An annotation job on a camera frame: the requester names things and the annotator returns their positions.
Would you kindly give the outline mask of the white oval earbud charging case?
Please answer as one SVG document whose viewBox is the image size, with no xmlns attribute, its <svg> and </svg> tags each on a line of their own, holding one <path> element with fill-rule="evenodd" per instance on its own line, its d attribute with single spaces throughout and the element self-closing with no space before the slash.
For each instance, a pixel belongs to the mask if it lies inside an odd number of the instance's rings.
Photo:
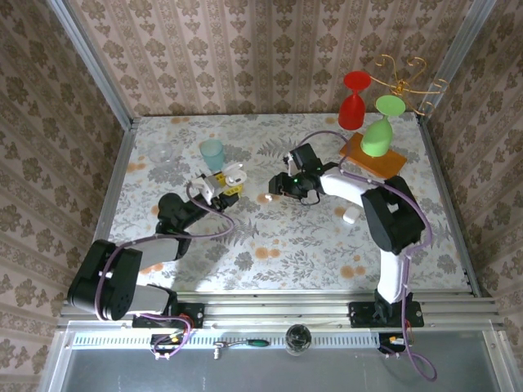
<svg viewBox="0 0 523 392">
<path fill-rule="evenodd" d="M 226 184 L 230 187 L 243 184 L 248 176 L 243 170 L 244 165 L 242 163 L 232 163 L 222 170 L 222 174 L 225 177 Z"/>
</svg>

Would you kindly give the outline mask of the teal translucent cup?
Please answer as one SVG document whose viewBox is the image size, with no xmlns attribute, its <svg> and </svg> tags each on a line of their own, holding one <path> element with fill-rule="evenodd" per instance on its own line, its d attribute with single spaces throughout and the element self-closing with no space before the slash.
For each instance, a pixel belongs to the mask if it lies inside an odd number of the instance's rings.
<svg viewBox="0 0 523 392">
<path fill-rule="evenodd" d="M 219 172 L 222 169 L 225 153 L 219 140 L 206 140 L 200 145 L 199 150 L 210 171 Z"/>
</svg>

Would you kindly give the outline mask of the gold glass rack wooden base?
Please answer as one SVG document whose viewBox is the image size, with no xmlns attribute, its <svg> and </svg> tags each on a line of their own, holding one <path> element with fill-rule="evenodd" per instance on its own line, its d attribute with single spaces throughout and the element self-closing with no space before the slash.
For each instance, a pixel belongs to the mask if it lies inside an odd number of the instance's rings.
<svg viewBox="0 0 523 392">
<path fill-rule="evenodd" d="M 386 65 L 392 65 L 392 76 L 393 82 L 385 82 L 379 78 L 374 77 L 372 74 L 369 74 L 371 77 L 371 83 L 375 82 L 381 86 L 387 88 L 388 93 L 385 95 L 394 95 L 401 98 L 405 105 L 406 110 L 411 110 L 415 114 L 419 105 L 422 103 L 422 98 L 428 91 L 419 91 L 412 88 L 414 82 L 425 72 L 427 68 L 427 62 L 422 57 L 415 56 L 414 58 L 407 61 L 407 65 L 415 68 L 418 72 L 409 78 L 402 78 L 399 76 L 396 62 L 392 56 L 381 54 L 375 60 L 375 65 L 377 67 L 383 68 Z M 392 176 L 397 175 L 401 168 L 406 164 L 407 158 L 391 149 L 389 147 L 388 152 L 379 158 L 372 158 L 365 154 L 360 147 L 360 142 L 363 139 L 364 133 L 359 133 L 359 129 L 352 131 L 353 136 L 344 144 L 340 149 L 339 154 L 345 159 L 349 160 L 351 163 L 354 163 L 371 174 L 388 179 Z"/>
</svg>

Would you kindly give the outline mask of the floral patterned table cover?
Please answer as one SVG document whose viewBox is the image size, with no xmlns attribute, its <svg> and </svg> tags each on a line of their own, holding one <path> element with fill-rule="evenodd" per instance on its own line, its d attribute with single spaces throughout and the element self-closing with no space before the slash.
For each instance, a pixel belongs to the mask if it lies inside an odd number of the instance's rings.
<svg viewBox="0 0 523 392">
<path fill-rule="evenodd" d="M 373 290 L 380 276 L 380 251 L 364 215 L 350 225 L 350 204 L 317 196 L 304 204 L 274 196 L 265 200 L 272 176 L 285 169 L 284 155 L 307 140 L 324 162 L 340 162 L 348 133 L 334 114 L 269 114 L 143 118 L 118 198 L 110 239 L 124 243 L 151 235 L 158 202 L 166 193 L 184 195 L 186 184 L 207 171 L 199 151 L 219 140 L 228 163 L 242 163 L 247 180 L 240 200 L 226 212 L 235 229 L 220 238 L 196 240 L 179 261 L 142 270 L 145 281 L 178 291 Z M 153 145 L 172 145 L 172 161 L 156 165 Z M 215 233 L 227 222 L 206 216 L 194 234 Z"/>
</svg>

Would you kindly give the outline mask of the green plastic wine glass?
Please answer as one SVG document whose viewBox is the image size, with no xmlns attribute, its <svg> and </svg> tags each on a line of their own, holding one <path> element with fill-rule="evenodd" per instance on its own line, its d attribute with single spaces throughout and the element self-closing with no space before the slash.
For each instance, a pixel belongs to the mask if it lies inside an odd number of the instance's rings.
<svg viewBox="0 0 523 392">
<path fill-rule="evenodd" d="M 403 114 L 406 105 L 398 96 L 384 95 L 376 99 L 375 107 L 382 118 L 367 127 L 360 147 L 368 156 L 379 158 L 388 152 L 392 141 L 393 130 L 389 118 Z"/>
</svg>

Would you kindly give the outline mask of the red plastic wine glass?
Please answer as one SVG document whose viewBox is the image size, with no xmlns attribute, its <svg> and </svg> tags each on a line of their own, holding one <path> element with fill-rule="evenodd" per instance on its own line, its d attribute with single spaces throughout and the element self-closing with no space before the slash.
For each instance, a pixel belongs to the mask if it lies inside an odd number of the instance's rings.
<svg viewBox="0 0 523 392">
<path fill-rule="evenodd" d="M 338 124 L 348 131 L 356 131 L 363 126 L 366 113 L 365 102 L 360 93 L 369 87 L 371 77 L 365 71 L 352 71 L 344 78 L 345 86 L 351 90 L 351 94 L 342 102 Z"/>
</svg>

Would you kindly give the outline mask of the black power connector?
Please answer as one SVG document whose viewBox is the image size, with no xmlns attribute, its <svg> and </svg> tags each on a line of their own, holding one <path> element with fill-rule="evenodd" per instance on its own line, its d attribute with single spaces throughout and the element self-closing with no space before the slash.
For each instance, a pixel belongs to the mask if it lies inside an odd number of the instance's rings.
<svg viewBox="0 0 523 392">
<path fill-rule="evenodd" d="M 177 354 L 191 338 L 190 332 L 177 332 L 170 335 L 157 335 L 150 344 L 155 360 L 169 360 Z"/>
<path fill-rule="evenodd" d="M 378 339 L 378 350 L 386 356 L 395 356 L 397 358 L 407 354 L 407 347 L 411 347 L 414 343 L 414 339 L 410 334 L 404 336 L 401 332 L 379 332 Z"/>
</svg>

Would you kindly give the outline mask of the grey metal panel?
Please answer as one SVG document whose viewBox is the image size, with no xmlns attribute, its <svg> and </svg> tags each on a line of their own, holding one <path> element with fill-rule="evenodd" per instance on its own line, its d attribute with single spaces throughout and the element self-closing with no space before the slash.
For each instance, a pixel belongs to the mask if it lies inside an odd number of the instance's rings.
<svg viewBox="0 0 523 392">
<path fill-rule="evenodd" d="M 147 350 L 74 350 L 78 332 L 148 329 L 70 325 L 55 334 L 38 392 L 523 392 L 507 335 L 494 329 L 417 332 L 413 351 L 386 356 L 378 348 L 185 346 L 169 360 Z"/>
</svg>

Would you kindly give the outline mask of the aluminium side rail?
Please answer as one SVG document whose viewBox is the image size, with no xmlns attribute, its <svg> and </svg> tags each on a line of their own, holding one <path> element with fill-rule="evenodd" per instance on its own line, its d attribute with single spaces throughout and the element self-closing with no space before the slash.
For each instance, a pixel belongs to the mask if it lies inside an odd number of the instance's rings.
<svg viewBox="0 0 523 392">
<path fill-rule="evenodd" d="M 101 273 L 111 253 L 117 247 L 114 244 L 110 244 L 108 238 L 113 225 L 118 198 L 134 145 L 138 125 L 138 121 L 133 122 L 131 127 L 123 134 L 101 214 L 96 225 L 92 245 L 89 247 L 69 287 L 67 298 L 71 305 L 86 305 L 88 308 L 94 307 Z"/>
<path fill-rule="evenodd" d="M 464 273 L 467 276 L 471 293 L 476 297 L 490 298 L 491 295 L 481 286 L 479 279 L 476 276 L 476 271 L 467 248 L 467 241 L 463 236 L 461 216 L 454 208 L 451 194 L 452 187 L 449 185 L 448 177 L 445 174 L 445 169 L 440 160 L 440 155 L 436 151 L 436 147 L 431 139 L 428 122 L 423 120 L 420 115 L 416 115 L 416 120 L 436 180 L 436 185 L 440 193 L 443 208 L 445 209 L 445 214 L 449 222 L 449 229 L 457 248 L 459 260 L 464 269 Z"/>
</svg>

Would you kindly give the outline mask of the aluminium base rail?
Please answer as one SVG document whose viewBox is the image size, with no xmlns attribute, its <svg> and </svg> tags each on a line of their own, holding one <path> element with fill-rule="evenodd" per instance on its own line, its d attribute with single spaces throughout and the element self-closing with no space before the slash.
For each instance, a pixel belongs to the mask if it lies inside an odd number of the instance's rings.
<svg viewBox="0 0 523 392">
<path fill-rule="evenodd" d="M 480 331 L 503 327 L 503 317 L 490 298 L 459 292 L 418 292 L 413 299 L 420 304 L 414 316 L 422 317 L 423 327 L 428 330 Z M 322 332 L 353 328 L 352 319 L 360 314 L 353 303 L 374 302 L 371 292 L 347 291 L 181 292 L 178 300 L 204 305 L 205 329 L 271 332 L 294 323 Z"/>
</svg>

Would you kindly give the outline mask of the green handled screwdriver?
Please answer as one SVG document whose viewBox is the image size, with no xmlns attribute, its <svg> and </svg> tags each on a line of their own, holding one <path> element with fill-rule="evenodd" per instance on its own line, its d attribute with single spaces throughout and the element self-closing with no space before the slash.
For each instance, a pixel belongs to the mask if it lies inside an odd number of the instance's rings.
<svg viewBox="0 0 523 392">
<path fill-rule="evenodd" d="M 250 347 L 256 347 L 256 348 L 263 348 L 270 346 L 270 342 L 268 340 L 263 339 L 244 339 L 239 341 L 233 341 L 233 342 L 224 342 L 224 347 L 231 347 L 236 345 L 246 345 Z"/>
</svg>

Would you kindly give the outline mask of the aluminium frame post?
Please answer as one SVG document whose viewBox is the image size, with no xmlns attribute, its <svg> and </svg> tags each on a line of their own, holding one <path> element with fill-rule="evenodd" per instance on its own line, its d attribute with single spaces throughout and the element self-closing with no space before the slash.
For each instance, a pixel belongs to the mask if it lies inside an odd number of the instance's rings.
<svg viewBox="0 0 523 392">
<path fill-rule="evenodd" d="M 424 95 L 422 103 L 416 110 L 418 119 L 427 121 L 443 95 L 449 90 L 450 83 L 465 60 L 472 44 L 476 41 L 481 28 L 494 9 L 495 3 L 496 0 L 472 1 L 471 7 L 460 24 L 428 92 Z"/>
<path fill-rule="evenodd" d="M 46 0 L 56 14 L 75 50 L 80 55 L 87 71 L 101 91 L 112 113 L 118 119 L 124 131 L 130 131 L 133 116 L 120 98 L 116 86 L 110 79 L 101 57 L 97 54 L 93 41 L 88 37 L 80 19 L 75 15 L 69 0 Z"/>
</svg>

